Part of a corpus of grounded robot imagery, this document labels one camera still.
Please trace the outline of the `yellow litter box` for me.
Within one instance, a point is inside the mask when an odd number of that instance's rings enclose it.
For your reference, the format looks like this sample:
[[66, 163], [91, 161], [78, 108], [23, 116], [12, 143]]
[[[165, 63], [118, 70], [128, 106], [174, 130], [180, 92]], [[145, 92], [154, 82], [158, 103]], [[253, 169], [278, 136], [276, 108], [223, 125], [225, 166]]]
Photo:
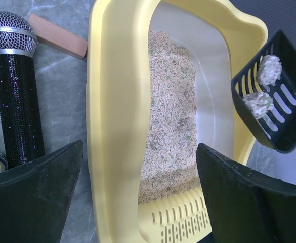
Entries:
[[150, 113], [148, 30], [159, 1], [96, 1], [86, 87], [88, 164], [100, 242], [211, 236], [201, 187], [138, 203]]

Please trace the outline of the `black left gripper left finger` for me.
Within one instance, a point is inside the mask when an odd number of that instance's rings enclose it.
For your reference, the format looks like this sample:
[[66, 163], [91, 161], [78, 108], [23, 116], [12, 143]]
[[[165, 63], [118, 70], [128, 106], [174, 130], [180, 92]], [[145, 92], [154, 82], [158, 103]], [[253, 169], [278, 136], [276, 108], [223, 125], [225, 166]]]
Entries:
[[0, 242], [59, 242], [78, 181], [83, 142], [0, 173]]

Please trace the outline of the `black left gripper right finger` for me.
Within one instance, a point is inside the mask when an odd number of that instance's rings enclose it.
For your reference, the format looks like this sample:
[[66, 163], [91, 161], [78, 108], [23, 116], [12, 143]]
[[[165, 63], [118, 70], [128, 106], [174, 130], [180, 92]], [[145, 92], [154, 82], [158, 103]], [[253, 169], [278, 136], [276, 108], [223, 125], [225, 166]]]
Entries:
[[296, 185], [203, 143], [196, 162], [214, 242], [296, 242]]

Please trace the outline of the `black slotted litter scoop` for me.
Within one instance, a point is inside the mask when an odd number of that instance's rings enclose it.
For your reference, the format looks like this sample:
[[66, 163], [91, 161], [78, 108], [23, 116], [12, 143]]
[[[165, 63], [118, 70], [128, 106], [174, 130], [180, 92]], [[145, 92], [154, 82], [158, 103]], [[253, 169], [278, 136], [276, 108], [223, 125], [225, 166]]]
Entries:
[[[260, 85], [256, 72], [263, 58], [270, 54], [282, 63], [281, 79], [272, 85]], [[260, 91], [273, 99], [273, 109], [264, 118], [256, 119], [243, 98]], [[290, 153], [296, 148], [296, 50], [282, 30], [231, 80], [231, 93], [238, 115], [262, 145], [280, 153]]]

